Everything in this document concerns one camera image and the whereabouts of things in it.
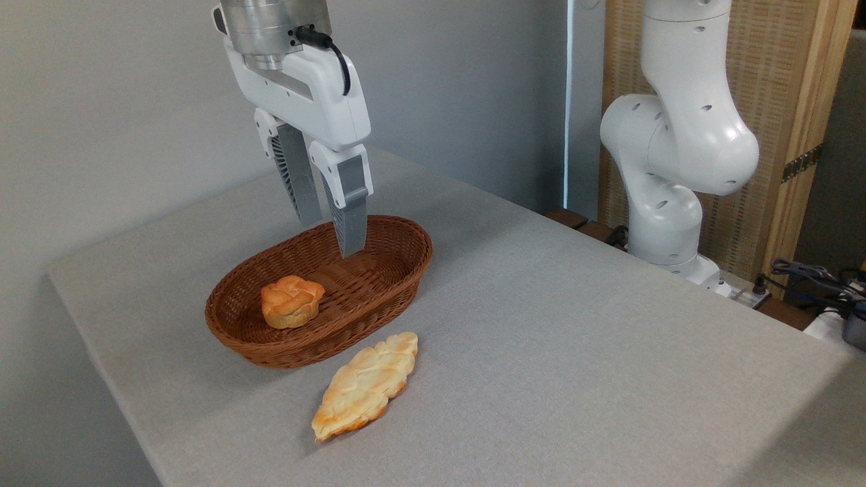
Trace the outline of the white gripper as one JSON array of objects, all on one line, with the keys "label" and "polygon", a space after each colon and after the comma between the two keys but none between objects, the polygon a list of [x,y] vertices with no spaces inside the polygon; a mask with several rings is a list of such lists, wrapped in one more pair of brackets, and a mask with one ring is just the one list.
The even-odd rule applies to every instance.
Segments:
[{"label": "white gripper", "polygon": [[322,219],[306,133],[315,139],[309,154],[321,172],[341,256],[364,250],[366,198],[373,187],[367,151],[359,143],[370,136],[371,124],[355,66],[346,59],[350,91],[343,95],[341,65],[331,51],[306,46],[288,53],[282,69],[273,70],[248,67],[229,38],[223,45],[241,92],[258,107],[254,120],[260,141],[301,224]]}]

